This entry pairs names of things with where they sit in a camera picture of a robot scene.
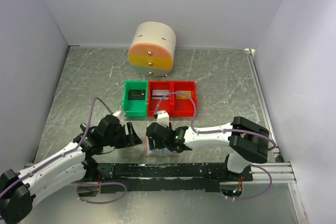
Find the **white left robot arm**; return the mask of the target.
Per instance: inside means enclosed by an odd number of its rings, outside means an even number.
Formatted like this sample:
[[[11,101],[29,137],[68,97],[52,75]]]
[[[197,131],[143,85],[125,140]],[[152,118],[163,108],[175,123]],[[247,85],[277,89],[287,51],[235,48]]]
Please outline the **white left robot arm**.
[[[19,223],[33,205],[73,182],[99,180],[98,163],[93,156],[106,146],[115,149],[142,144],[132,123],[121,123],[115,115],[106,115],[98,126],[81,124],[83,133],[49,158],[29,168],[1,174],[1,219]]]

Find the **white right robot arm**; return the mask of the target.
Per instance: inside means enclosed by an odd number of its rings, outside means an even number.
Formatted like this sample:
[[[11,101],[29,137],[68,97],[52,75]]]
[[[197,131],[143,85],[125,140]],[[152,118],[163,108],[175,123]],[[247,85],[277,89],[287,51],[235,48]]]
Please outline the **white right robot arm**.
[[[173,129],[153,122],[146,129],[150,150],[167,148],[181,153],[200,147],[229,146],[234,150],[223,167],[223,176],[235,180],[250,164],[268,162],[268,152],[276,147],[269,130],[244,117],[236,116],[231,123],[220,126],[181,126]]]

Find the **silver VIP card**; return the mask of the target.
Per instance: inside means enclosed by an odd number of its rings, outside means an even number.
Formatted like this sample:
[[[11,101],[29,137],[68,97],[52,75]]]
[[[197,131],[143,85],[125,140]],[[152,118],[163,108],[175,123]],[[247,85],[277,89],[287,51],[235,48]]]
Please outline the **silver VIP card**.
[[[160,100],[164,96],[169,94],[169,90],[163,90],[163,89],[154,89],[152,90],[152,99],[153,100]]]

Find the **tan leather card holder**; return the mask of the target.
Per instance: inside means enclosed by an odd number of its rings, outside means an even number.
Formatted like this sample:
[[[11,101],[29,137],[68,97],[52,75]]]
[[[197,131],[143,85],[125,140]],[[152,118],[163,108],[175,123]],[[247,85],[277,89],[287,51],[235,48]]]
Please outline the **tan leather card holder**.
[[[171,152],[167,148],[150,150],[150,148],[149,148],[149,140],[148,140],[147,137],[145,137],[144,156],[145,157],[179,156],[179,153]]]

